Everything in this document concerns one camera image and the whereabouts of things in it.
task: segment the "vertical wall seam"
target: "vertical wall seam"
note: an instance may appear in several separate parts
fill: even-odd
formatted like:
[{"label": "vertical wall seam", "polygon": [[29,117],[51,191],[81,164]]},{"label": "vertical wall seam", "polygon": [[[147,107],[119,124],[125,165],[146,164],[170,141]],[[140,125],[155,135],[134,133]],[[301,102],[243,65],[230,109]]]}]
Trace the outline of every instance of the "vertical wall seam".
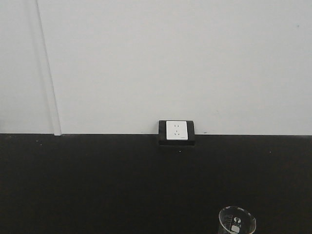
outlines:
[{"label": "vertical wall seam", "polygon": [[48,100],[49,112],[50,112],[50,117],[52,121],[54,135],[60,136],[62,132],[61,132],[61,125],[60,125],[60,120],[59,120],[58,105],[57,105],[57,100],[55,96],[54,84],[52,80],[52,73],[50,69],[48,51],[47,51],[47,47],[45,43],[45,37],[44,37],[44,32],[43,32],[43,27],[42,27],[38,0],[35,0],[35,3],[36,3],[36,11],[37,11],[37,17],[38,17],[38,22],[39,22],[39,28],[40,28],[41,43],[43,46],[44,58],[45,58],[45,61],[41,61],[41,62],[45,63],[44,67],[47,71],[45,75],[42,74],[42,79],[45,85],[45,91],[46,91],[46,96]]}]

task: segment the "white wall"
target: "white wall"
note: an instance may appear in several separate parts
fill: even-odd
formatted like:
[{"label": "white wall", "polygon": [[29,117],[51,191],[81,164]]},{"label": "white wall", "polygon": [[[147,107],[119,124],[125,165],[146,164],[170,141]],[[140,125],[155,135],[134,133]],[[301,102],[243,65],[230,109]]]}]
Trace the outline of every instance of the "white wall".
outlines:
[{"label": "white wall", "polygon": [[0,1],[0,133],[53,133],[35,0]]},{"label": "white wall", "polygon": [[[35,2],[0,1],[0,132],[60,132]],[[309,0],[38,2],[63,133],[312,134]]]}]

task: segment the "clear glass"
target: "clear glass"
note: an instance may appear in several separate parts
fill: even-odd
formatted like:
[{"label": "clear glass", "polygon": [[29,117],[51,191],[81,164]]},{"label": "clear glass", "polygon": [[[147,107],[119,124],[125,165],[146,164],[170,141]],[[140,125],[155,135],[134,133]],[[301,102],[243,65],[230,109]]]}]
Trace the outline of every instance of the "clear glass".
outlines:
[{"label": "clear glass", "polygon": [[252,234],[255,232],[255,217],[248,211],[229,206],[223,208],[219,213],[218,234]]}]

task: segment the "outlet faceplate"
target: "outlet faceplate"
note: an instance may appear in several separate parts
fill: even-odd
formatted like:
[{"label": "outlet faceplate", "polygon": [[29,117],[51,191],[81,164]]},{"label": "outlet faceplate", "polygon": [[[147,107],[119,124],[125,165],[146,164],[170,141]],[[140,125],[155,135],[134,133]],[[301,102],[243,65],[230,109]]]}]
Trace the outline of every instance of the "outlet faceplate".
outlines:
[{"label": "outlet faceplate", "polygon": [[167,140],[187,140],[186,121],[166,121]]}]

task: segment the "black surface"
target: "black surface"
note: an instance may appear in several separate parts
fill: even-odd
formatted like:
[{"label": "black surface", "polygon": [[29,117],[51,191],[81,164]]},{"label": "black surface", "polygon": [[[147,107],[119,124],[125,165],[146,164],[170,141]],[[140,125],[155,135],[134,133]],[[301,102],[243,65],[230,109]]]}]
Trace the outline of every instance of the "black surface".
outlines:
[{"label": "black surface", "polygon": [[310,136],[0,135],[0,171],[1,234],[216,234],[229,205],[312,233]]},{"label": "black surface", "polygon": [[187,120],[187,140],[167,140],[167,121],[160,120],[158,123],[159,145],[195,145],[194,122]]}]

